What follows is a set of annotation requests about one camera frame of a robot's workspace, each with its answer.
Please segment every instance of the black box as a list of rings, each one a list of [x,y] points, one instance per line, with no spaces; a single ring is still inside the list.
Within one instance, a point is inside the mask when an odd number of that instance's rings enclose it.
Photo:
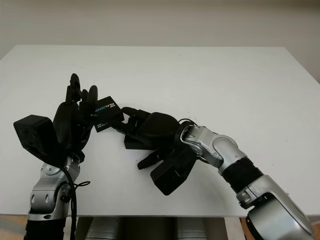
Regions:
[[[97,121],[95,122],[94,127],[97,133],[109,128],[110,125],[108,122],[110,120],[116,120],[120,122],[125,120],[124,114],[122,113],[120,107],[116,104],[111,96],[107,96],[97,102],[95,114],[97,115]]]

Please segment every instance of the white wall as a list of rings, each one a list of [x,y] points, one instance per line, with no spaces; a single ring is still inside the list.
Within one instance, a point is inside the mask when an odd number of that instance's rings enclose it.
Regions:
[[[0,7],[0,58],[17,44],[281,46],[320,82],[317,0],[1,0]]]

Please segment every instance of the black cable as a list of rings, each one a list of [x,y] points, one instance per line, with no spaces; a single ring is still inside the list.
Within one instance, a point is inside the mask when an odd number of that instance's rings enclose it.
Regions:
[[[181,119],[178,121],[178,123],[180,123],[180,122],[181,122],[181,121],[183,121],[183,120],[186,120],[186,121],[192,122],[192,123],[193,123],[193,125],[198,126],[194,121],[192,121],[192,120],[191,120],[191,119],[189,119],[189,118],[181,118]]]
[[[75,185],[75,190],[77,190],[78,187],[84,187],[84,186],[89,185],[90,183],[91,183],[90,181],[83,181],[83,182],[78,183],[78,184],[74,183],[73,185]]]
[[[70,240],[76,240],[75,232],[77,227],[77,196],[76,188],[74,186],[74,181],[72,180],[70,174],[64,167],[60,167],[60,170],[65,174],[68,179],[68,184],[71,188],[71,232]]]

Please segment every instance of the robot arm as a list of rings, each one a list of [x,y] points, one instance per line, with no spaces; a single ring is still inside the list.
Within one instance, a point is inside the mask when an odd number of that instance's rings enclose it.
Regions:
[[[127,149],[155,150],[138,163],[143,169],[163,160],[150,173],[165,195],[171,194],[188,177],[197,159],[216,168],[230,184],[244,209],[253,207],[246,223],[256,240],[312,240],[311,224],[290,197],[264,175],[230,137],[219,135],[190,119],[148,113],[129,107],[128,123],[113,123],[124,133]]]
[[[204,126],[187,126],[180,136],[200,158],[218,168],[236,192],[256,240],[312,240],[313,231],[304,213],[268,175],[264,175],[236,142]]]
[[[85,158],[82,149],[94,125],[97,100],[97,87],[81,91],[79,78],[73,74],[65,102],[58,107],[53,122],[47,117],[30,115],[13,124],[23,148],[44,162],[30,195],[25,240],[62,240],[70,203],[70,238],[75,239],[74,181]]]

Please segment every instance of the white tabletop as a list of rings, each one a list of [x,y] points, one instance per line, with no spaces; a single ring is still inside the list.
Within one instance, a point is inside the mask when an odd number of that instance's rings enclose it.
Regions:
[[[320,85],[281,47],[19,45],[0,62],[0,214],[26,214],[42,162],[13,122],[53,119],[72,73],[124,106],[191,118],[232,137],[307,215],[320,215]],[[76,182],[82,216],[244,216],[229,184],[197,161],[164,196],[113,129],[92,130]]]

